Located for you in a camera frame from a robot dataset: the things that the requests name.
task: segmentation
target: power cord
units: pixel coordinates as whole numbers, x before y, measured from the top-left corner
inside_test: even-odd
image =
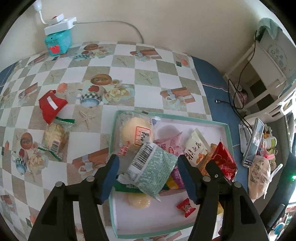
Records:
[[[86,23],[107,23],[107,22],[116,22],[116,23],[124,23],[128,26],[131,26],[134,30],[136,30],[136,32],[138,33],[138,35],[140,36],[141,42],[142,44],[144,43],[144,38],[143,35],[140,33],[140,31],[137,29],[136,26],[132,25],[131,23],[125,22],[125,21],[119,21],[119,20],[105,20],[105,21],[95,21],[95,22],[77,22],[77,24],[86,24]]]
[[[43,18],[42,18],[41,10],[40,10],[40,11],[38,11],[38,12],[39,12],[39,15],[40,15],[41,22],[42,22],[43,24],[47,25],[47,23],[46,23],[46,22],[44,22],[44,20],[43,20]]]
[[[242,107],[241,108],[238,108],[235,106],[235,103],[234,103],[234,99],[235,99],[235,96],[237,94],[237,90],[239,88],[239,83],[240,83],[240,80],[241,80],[241,76],[242,76],[242,73],[243,71],[245,70],[245,68],[247,67],[247,65],[250,63],[250,61],[253,59],[254,57],[254,54],[255,54],[255,50],[256,50],[256,35],[257,35],[257,31],[255,32],[255,41],[254,41],[254,52],[253,52],[253,55],[252,57],[250,58],[250,60],[248,60],[248,62],[246,63],[246,65],[244,66],[244,68],[242,69],[242,71],[240,72],[240,75],[239,75],[239,81],[237,83],[237,87],[234,86],[235,88],[235,93],[234,93],[234,96],[233,96],[233,99],[232,99],[232,103],[233,105],[231,104],[231,100],[230,100],[230,91],[229,91],[229,84],[230,82],[232,83],[232,81],[230,79],[228,79],[228,99],[229,99],[229,102],[227,101],[222,101],[222,100],[215,100],[216,103],[226,103],[226,104],[229,104],[233,110],[233,112],[237,115],[237,117],[241,120],[241,122],[247,127],[248,131],[250,132],[251,134],[251,130],[253,130],[252,126],[250,125],[250,123],[248,123],[246,121],[246,119],[239,113],[238,110],[242,110],[244,108],[244,105],[245,105],[245,102],[244,102],[244,99],[243,99],[243,103],[242,103]]]

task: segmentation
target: orange label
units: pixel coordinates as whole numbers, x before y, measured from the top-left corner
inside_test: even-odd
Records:
[[[136,126],[135,145],[141,146],[145,137],[150,136],[151,130],[141,126]]]

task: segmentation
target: red candy wrapper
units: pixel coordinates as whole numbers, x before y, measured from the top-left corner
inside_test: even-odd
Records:
[[[189,198],[186,198],[183,202],[181,202],[177,208],[181,209],[185,213],[185,217],[188,217],[196,210],[195,207],[190,206]]]
[[[212,155],[211,160],[215,161],[215,163],[219,166],[219,168],[229,181],[232,181],[234,179],[237,173],[237,165],[227,148],[224,147],[224,145],[222,144],[222,142],[219,142],[216,150]]]
[[[55,93],[55,90],[50,90],[39,99],[39,106],[42,110],[43,119],[48,124],[51,124],[59,111],[68,103],[67,100],[56,97],[54,95]]]

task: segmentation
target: barcode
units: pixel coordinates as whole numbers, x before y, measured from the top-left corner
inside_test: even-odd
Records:
[[[50,147],[50,150],[52,152],[54,152],[55,154],[57,154],[57,152],[59,150],[59,141],[53,140],[52,141],[52,146]]]
[[[153,147],[151,147],[148,143],[144,144],[135,156],[132,165],[141,171],[152,151]]]

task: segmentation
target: pink snack package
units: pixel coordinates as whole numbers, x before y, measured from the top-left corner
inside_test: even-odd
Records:
[[[158,139],[155,142],[156,145],[158,145],[160,148],[165,150],[168,153],[172,153],[175,156],[180,156],[183,154],[183,148],[182,148],[182,132],[180,132],[176,136]],[[181,179],[181,175],[179,173],[178,167],[175,166],[173,169],[169,179],[167,180],[166,184],[168,187],[172,190],[176,189],[183,189],[184,183]]]
[[[183,154],[182,141],[182,132],[180,132],[176,136],[158,139],[154,141],[154,143],[166,152],[172,153],[175,156],[180,156]]]

